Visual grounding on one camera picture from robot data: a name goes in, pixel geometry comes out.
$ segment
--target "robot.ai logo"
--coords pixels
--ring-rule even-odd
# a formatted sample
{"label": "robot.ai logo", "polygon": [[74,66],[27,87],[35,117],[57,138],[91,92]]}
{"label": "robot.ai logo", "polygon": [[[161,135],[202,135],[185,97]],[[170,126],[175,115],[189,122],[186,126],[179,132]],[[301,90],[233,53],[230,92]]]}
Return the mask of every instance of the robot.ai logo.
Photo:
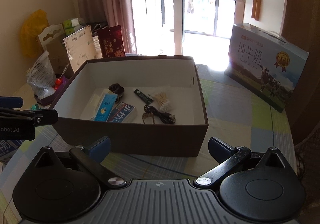
{"label": "robot.ai logo", "polygon": [[19,132],[19,127],[15,127],[15,128],[12,128],[12,127],[0,127],[0,132]]}

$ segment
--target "red gift bag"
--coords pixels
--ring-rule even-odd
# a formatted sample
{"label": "red gift bag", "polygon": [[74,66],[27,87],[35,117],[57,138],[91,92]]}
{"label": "red gift bag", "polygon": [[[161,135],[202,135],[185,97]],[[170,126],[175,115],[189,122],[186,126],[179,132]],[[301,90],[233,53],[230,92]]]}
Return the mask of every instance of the red gift bag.
{"label": "red gift bag", "polygon": [[98,38],[102,57],[125,57],[120,25],[98,30]]}

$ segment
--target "gold badge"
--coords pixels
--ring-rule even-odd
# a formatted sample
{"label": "gold badge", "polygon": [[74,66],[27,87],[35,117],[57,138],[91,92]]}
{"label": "gold badge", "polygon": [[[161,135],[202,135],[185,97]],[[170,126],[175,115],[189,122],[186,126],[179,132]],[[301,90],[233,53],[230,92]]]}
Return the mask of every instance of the gold badge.
{"label": "gold badge", "polygon": [[285,72],[285,68],[290,63],[289,55],[286,52],[281,51],[277,54],[276,60],[277,62],[274,64],[276,68],[280,66],[282,68],[282,71]]}

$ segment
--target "box handle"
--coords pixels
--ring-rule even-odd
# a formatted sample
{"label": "box handle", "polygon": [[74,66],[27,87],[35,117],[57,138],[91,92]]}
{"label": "box handle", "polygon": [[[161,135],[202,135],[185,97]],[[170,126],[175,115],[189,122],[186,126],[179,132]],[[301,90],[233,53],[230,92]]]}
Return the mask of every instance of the box handle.
{"label": "box handle", "polygon": [[268,34],[268,35],[271,36],[271,37],[274,37],[274,35],[270,34],[270,32],[273,33],[273,34],[276,34],[276,35],[277,35],[277,38],[278,38],[279,40],[281,40],[281,41],[284,42],[285,44],[289,44],[288,41],[287,41],[283,36],[281,36],[278,32],[275,32],[275,31],[264,31],[264,30],[260,30],[260,31]]}

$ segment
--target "yellow plastic bag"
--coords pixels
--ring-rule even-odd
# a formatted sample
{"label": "yellow plastic bag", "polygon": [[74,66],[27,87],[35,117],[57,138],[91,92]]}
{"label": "yellow plastic bag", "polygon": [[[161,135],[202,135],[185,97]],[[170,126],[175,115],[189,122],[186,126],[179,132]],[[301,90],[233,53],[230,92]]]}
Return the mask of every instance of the yellow plastic bag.
{"label": "yellow plastic bag", "polygon": [[41,53],[36,37],[49,27],[47,13],[37,10],[23,23],[20,31],[22,53],[26,57],[35,58]]}

